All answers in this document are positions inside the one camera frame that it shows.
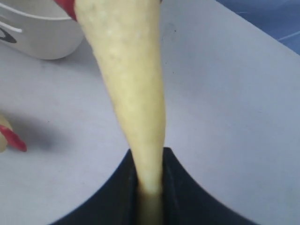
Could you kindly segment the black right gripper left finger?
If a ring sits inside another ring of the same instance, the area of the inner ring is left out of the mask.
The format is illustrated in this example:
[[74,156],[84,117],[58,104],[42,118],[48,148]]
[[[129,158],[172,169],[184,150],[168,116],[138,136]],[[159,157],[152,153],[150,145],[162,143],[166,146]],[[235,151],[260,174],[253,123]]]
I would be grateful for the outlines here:
[[134,225],[137,175],[131,151],[107,182],[56,225]]

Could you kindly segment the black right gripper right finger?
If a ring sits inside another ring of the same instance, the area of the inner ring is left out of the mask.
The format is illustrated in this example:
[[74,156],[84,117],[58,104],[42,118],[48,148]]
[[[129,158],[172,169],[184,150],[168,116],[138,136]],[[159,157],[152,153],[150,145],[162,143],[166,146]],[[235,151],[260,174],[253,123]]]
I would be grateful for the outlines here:
[[165,225],[254,225],[206,192],[185,170],[172,149],[163,152]]

